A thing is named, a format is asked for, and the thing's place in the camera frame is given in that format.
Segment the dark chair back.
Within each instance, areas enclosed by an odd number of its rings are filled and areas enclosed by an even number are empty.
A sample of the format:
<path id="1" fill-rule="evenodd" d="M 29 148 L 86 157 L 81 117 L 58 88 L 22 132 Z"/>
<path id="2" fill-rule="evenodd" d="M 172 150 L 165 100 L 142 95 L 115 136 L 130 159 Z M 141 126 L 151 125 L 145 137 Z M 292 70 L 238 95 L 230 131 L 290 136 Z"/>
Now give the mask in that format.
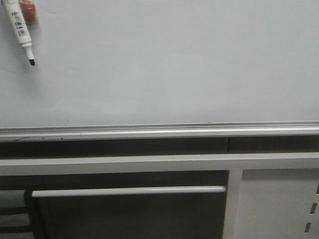
<path id="1" fill-rule="evenodd" d="M 0 191 L 0 238 L 33 239 L 24 190 Z"/>

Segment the white whiteboard marker black tip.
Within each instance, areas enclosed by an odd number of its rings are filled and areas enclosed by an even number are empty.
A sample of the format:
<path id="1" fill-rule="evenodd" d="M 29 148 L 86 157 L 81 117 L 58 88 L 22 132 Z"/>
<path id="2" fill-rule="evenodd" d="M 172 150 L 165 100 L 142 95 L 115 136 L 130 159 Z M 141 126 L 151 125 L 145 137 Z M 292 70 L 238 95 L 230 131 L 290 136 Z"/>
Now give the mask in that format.
<path id="1" fill-rule="evenodd" d="M 18 43 L 20 44 L 21 48 L 24 49 L 31 66 L 34 66 L 35 60 L 32 50 L 32 39 L 30 37 L 19 1 L 2 0 L 1 3 L 7 14 L 7 18 L 17 38 Z"/>

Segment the white metal frame rack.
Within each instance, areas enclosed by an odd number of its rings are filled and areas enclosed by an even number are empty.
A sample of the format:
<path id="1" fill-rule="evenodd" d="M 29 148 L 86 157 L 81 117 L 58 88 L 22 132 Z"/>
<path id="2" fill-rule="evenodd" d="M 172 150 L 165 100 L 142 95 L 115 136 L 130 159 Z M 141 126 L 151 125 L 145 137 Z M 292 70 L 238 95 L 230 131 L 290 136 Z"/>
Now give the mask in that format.
<path id="1" fill-rule="evenodd" d="M 257 153 L 3 159 L 1 176 L 228 171 L 225 239 L 316 239 L 319 155 Z"/>

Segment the red round magnet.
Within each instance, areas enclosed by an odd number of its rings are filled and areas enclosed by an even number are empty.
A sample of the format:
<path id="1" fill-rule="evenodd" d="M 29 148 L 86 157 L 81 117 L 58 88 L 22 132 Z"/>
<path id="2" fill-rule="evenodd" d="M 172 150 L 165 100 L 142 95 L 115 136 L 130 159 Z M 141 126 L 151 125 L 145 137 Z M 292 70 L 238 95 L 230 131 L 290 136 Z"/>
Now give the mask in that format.
<path id="1" fill-rule="evenodd" d="M 38 23 L 36 5 L 33 0 L 19 0 L 19 5 L 26 23 Z"/>

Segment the white rounded rail bar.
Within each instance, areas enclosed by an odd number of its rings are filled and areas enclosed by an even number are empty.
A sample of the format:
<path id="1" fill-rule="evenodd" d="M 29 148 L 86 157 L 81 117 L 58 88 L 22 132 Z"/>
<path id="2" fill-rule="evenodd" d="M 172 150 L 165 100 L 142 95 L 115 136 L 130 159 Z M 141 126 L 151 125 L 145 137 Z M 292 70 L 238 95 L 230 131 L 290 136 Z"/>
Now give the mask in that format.
<path id="1" fill-rule="evenodd" d="M 127 196 L 152 194 L 192 194 L 192 193 L 225 193 L 225 186 L 176 186 L 176 187 L 138 187 L 106 189 L 69 189 L 37 190 L 31 193 L 33 198 L 45 197 L 81 197 L 81 196 Z"/>

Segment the white whiteboard with aluminium frame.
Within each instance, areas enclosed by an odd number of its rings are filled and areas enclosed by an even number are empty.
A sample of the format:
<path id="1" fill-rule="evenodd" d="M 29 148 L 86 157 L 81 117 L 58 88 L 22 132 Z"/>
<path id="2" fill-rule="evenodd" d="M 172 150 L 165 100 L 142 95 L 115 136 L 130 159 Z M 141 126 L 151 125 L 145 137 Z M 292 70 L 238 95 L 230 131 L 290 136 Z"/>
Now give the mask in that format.
<path id="1" fill-rule="evenodd" d="M 37 0 L 0 13 L 0 139 L 317 135 L 316 0 Z"/>

